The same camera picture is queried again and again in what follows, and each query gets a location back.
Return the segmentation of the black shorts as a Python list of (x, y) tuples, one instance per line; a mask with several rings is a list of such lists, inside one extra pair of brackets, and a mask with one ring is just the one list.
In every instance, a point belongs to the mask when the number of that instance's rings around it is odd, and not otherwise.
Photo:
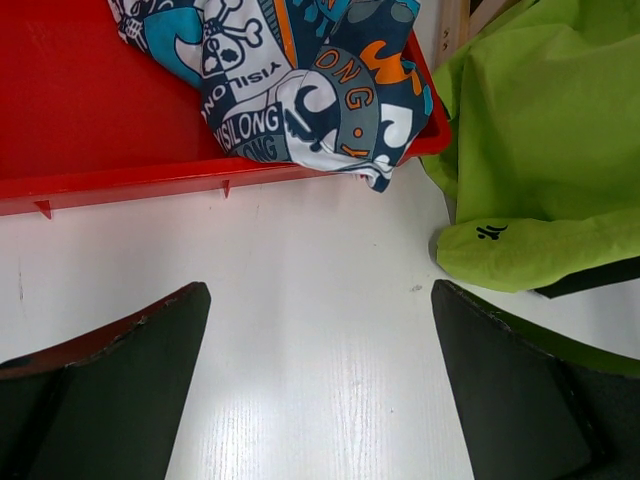
[(551, 285), (535, 289), (535, 292), (546, 298), (553, 299), (594, 288), (636, 280), (639, 276), (640, 259), (634, 257), (572, 273)]

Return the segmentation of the blue patterned shorts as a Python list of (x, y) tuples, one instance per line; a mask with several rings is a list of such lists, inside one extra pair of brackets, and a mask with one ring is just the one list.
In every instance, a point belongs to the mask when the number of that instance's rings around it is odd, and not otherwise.
[(195, 87), (221, 149), (381, 192), (433, 111), (416, 1), (113, 1), (119, 37)]

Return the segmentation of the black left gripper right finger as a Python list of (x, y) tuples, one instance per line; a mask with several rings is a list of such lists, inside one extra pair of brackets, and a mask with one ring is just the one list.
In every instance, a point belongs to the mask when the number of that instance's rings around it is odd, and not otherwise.
[(475, 478), (638, 478), (638, 360), (448, 280), (434, 283), (431, 301)]

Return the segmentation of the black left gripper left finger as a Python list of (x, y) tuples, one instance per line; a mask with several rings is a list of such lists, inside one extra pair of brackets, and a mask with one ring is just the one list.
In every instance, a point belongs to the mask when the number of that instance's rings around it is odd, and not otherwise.
[(192, 282), (1, 365), (4, 479), (162, 479), (211, 305)]

